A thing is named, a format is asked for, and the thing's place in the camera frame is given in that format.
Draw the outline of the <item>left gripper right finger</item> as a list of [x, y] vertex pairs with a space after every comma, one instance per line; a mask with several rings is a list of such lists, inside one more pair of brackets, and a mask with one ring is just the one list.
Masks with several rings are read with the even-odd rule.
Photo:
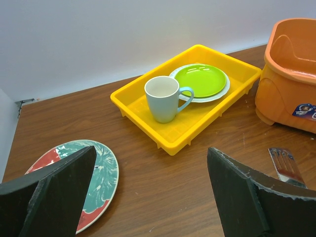
[[316, 192], [270, 177], [211, 147], [207, 167], [227, 237], [314, 237]]

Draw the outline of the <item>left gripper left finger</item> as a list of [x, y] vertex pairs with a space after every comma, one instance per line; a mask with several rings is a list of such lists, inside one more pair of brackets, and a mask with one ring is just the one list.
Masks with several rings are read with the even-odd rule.
[[2, 237], [74, 237], [95, 167], [88, 146], [0, 185]]

